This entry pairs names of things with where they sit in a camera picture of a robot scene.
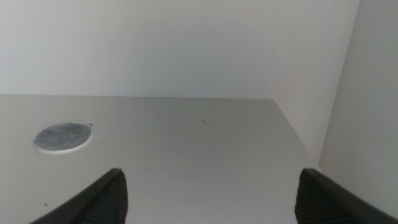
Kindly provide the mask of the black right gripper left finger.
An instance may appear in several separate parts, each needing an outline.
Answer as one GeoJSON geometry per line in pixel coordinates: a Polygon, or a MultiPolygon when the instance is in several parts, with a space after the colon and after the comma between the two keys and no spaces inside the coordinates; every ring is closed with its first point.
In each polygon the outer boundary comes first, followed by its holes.
{"type": "Polygon", "coordinates": [[[121,169],[110,169],[70,200],[38,218],[40,223],[125,224],[128,212],[126,176],[121,169]]]}

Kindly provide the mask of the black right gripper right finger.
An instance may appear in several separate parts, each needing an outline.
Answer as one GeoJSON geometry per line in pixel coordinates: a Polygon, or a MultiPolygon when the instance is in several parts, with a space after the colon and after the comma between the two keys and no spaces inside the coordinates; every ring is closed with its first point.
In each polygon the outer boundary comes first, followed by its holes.
{"type": "Polygon", "coordinates": [[[298,224],[397,224],[316,169],[300,173],[295,203],[298,224]]]}

